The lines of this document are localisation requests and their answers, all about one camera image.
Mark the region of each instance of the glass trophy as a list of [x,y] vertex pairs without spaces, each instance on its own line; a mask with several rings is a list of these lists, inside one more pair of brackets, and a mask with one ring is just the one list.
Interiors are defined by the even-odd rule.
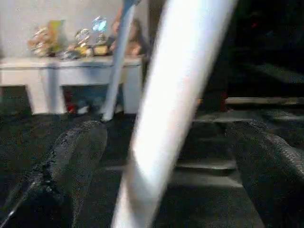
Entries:
[[79,30],[76,35],[76,48],[75,50],[79,51],[81,55],[85,56],[87,53],[88,47],[88,40],[90,38],[90,32],[88,29],[84,28],[82,30]]
[[94,45],[94,55],[104,56],[108,52],[108,46],[106,45],[105,31],[107,29],[106,18],[97,17],[93,20],[93,31],[99,32],[96,44]]

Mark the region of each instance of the white metal bar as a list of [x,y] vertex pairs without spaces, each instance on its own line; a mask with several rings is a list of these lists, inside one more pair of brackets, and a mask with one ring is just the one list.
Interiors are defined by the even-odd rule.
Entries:
[[203,114],[195,117],[195,123],[231,123],[237,121],[251,121],[257,119],[257,114],[251,111],[228,111],[211,114]]
[[228,105],[303,105],[304,97],[229,97],[226,99]]
[[236,2],[167,1],[113,228],[151,226]]
[[113,113],[116,105],[118,87],[121,77],[121,71],[124,66],[124,54],[128,43],[131,23],[134,17],[135,4],[138,0],[124,0],[123,12],[120,20],[117,49],[114,52],[114,66],[111,73],[111,82],[108,87],[105,113],[103,115],[104,121],[109,121],[113,118]]

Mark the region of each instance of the figurine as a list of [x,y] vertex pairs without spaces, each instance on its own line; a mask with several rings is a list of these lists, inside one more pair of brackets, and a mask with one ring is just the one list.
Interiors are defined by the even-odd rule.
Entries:
[[106,45],[107,40],[105,37],[106,29],[107,29],[106,18],[99,16],[95,20],[93,20],[93,31],[99,33],[96,44],[93,47],[95,56],[104,56],[108,52],[108,46]]
[[52,49],[52,37],[48,27],[38,28],[33,38],[28,41],[28,46],[36,56],[50,56]]
[[[118,29],[120,24],[120,19],[122,16],[122,9],[119,10],[118,15],[112,24],[112,36],[114,39],[117,39]],[[129,34],[129,43],[126,47],[126,55],[137,56],[142,51],[142,45],[139,42],[139,37],[141,35],[141,26],[140,22],[137,19],[132,21],[130,34]],[[116,40],[110,45],[109,50],[114,51],[116,49]]]
[[90,39],[90,31],[86,28],[79,30],[75,34],[75,39],[77,42],[75,50],[79,51],[81,55],[86,56],[87,50],[89,49],[88,41]]
[[35,35],[28,41],[28,46],[36,56],[48,57],[62,49],[62,24],[63,21],[53,20],[47,26],[36,29]]

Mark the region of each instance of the teddy bear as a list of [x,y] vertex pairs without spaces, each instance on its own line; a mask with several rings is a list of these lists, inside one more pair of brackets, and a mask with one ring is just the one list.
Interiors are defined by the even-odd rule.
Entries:
[[[112,37],[109,38],[109,40],[112,39],[113,42],[110,44],[109,50],[112,52],[116,49],[116,39],[118,36],[118,30],[119,30],[119,24],[120,24],[122,12],[123,12],[123,9],[120,8],[112,26],[111,26]],[[130,33],[129,33],[129,42],[127,44],[126,53],[125,53],[126,55],[137,56],[141,53],[143,47],[139,42],[140,35],[141,35],[140,22],[139,22],[139,20],[134,19],[131,24],[131,29],[130,29]]]

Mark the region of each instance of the black foam padding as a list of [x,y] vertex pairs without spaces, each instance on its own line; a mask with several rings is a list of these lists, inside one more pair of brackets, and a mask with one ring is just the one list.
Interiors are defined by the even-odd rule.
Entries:
[[[31,168],[14,180],[16,184],[10,188],[1,214],[4,227],[74,225],[105,150],[107,130],[100,121],[82,118],[68,122],[62,123],[68,130],[61,131],[46,151],[38,151],[42,158],[30,161]],[[45,130],[45,136],[52,138]]]
[[303,140],[292,137],[302,132],[264,123],[227,127],[243,185],[268,227],[298,227],[304,221],[304,152],[297,146]]

